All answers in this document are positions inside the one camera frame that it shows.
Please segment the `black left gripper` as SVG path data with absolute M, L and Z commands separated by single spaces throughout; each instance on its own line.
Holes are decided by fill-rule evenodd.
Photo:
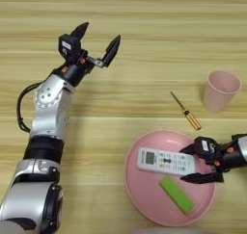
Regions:
M 72 40 L 81 40 L 89 26 L 88 22 L 78 25 L 71 33 Z M 79 58 L 73 63 L 65 61 L 65 63 L 55 68 L 52 73 L 58 75 L 63 80 L 70 83 L 73 87 L 77 87 L 85 75 L 90 74 L 95 66 L 109 66 L 119 50 L 121 36 L 117 35 L 105 50 L 105 55 L 101 59 L 96 59 L 88 55 L 87 50 L 82 50 Z

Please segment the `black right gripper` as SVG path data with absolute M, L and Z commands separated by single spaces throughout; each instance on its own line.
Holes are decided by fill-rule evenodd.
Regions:
M 210 173 L 192 173 L 182 176 L 181 180 L 193 184 L 223 182 L 224 172 L 247 166 L 247 134 L 232 135 L 232 140 L 225 144 L 209 139 L 207 146 L 205 161 L 210 166 Z M 192 143 L 179 152 L 194 155 L 195 145 Z

